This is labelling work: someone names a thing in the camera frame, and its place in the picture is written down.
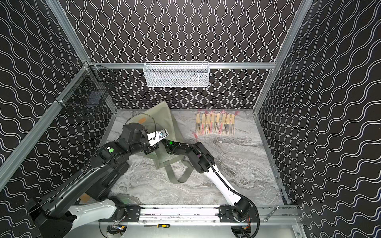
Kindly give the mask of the olive green tote bag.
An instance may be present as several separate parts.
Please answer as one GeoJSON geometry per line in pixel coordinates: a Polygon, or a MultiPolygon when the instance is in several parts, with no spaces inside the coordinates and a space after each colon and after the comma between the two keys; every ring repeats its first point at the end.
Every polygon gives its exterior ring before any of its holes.
{"type": "MultiPolygon", "coordinates": [[[[166,137],[167,140],[180,143],[184,142],[177,121],[165,101],[144,113],[133,116],[128,120],[128,123],[139,123],[143,125],[148,132],[166,129],[169,134],[168,137],[166,137]]],[[[145,157],[152,159],[157,169],[164,168],[171,183],[185,183],[193,172],[193,166],[189,161],[185,160],[184,155],[169,154],[162,143],[159,144],[157,150],[145,155],[145,157]],[[172,164],[176,162],[181,162],[186,169],[179,178],[175,175],[172,168],[172,164]]]]}

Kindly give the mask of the folding fan with pink paper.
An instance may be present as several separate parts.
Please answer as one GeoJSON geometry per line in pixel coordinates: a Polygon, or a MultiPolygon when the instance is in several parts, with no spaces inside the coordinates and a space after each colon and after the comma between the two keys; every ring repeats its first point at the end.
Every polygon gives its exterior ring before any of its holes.
{"type": "Polygon", "coordinates": [[[201,115],[201,135],[205,135],[205,130],[206,130],[205,122],[206,122],[206,114],[202,113],[202,115],[201,115]]]}

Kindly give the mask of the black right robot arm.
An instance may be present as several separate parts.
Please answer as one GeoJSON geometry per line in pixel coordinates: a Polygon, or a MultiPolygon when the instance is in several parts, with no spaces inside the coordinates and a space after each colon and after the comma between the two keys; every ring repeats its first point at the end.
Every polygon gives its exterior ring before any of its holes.
{"type": "Polygon", "coordinates": [[[208,177],[226,199],[232,208],[232,216],[236,221],[243,221],[251,208],[249,199],[238,193],[219,170],[213,155],[201,143],[180,143],[164,140],[165,150],[171,155],[184,155],[192,167],[200,174],[208,177]]]}

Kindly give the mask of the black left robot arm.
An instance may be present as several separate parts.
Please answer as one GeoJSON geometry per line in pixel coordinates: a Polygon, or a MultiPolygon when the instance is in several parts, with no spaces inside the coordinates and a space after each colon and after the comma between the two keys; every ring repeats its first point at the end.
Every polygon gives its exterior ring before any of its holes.
{"type": "Polygon", "coordinates": [[[124,219],[125,206],[118,198],[108,197],[111,187],[129,168],[132,155],[155,151],[167,136],[166,129],[148,132],[139,123],[124,125],[120,137],[98,148],[69,180],[40,199],[29,199],[25,208],[41,237],[63,238],[93,221],[124,219]]]}

